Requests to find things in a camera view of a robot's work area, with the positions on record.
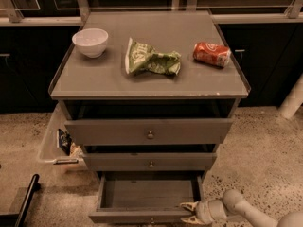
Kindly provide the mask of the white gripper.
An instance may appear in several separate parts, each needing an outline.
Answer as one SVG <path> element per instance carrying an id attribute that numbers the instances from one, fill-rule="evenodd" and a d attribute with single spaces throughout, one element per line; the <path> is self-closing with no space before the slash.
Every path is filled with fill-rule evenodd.
<path id="1" fill-rule="evenodd" d="M 181 221 L 187 224 L 205 225 L 220 218 L 221 202 L 219 200 L 182 202 L 180 206 L 195 212 L 195 216 L 181 218 Z"/>

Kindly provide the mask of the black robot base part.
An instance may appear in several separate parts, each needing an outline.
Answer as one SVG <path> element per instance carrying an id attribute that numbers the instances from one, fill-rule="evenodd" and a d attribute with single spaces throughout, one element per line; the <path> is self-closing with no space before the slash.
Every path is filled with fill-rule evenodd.
<path id="1" fill-rule="evenodd" d="M 34 174 L 30 180 L 27 192 L 23 198 L 21 207 L 18 212 L 7 212 L 0 214 L 0 227 L 23 227 L 26 220 L 27 211 L 31 204 L 34 193 L 37 192 L 41 185 L 39 183 L 40 175 Z"/>

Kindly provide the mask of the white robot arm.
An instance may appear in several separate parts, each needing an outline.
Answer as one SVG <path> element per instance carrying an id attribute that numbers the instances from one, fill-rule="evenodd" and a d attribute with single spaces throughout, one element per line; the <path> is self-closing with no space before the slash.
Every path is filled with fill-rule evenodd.
<path id="1" fill-rule="evenodd" d="M 206 177 L 185 203 L 187 227 L 302 227 L 302 81 L 279 108 L 241 108 Z"/>

